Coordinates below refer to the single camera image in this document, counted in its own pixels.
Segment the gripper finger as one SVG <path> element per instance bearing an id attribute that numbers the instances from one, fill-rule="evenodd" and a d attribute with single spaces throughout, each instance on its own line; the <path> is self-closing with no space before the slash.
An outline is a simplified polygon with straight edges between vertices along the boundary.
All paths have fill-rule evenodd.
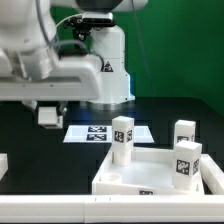
<path id="1" fill-rule="evenodd" d="M 38 105 L 36 100 L 23 100 L 22 104 L 33 112 L 36 111 Z"/>
<path id="2" fill-rule="evenodd" d="M 67 101 L 59 101 L 57 105 L 57 114 L 59 116 L 65 116 L 67 113 Z"/>

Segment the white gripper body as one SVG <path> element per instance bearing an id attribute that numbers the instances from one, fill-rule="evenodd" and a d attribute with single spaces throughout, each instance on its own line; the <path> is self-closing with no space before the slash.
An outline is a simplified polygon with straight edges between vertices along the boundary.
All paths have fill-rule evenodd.
<path id="1" fill-rule="evenodd" d="M 28 81 L 0 75 L 1 101 L 80 101 L 98 99 L 102 92 L 102 61 L 95 55 L 63 57 L 50 76 Z"/>

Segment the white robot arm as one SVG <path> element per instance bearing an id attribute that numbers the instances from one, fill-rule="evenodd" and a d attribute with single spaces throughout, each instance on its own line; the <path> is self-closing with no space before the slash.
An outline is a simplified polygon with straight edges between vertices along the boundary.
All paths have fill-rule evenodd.
<path id="1" fill-rule="evenodd" d="M 131 103 L 125 33 L 116 12 L 149 0 L 0 0 L 0 101 Z"/>

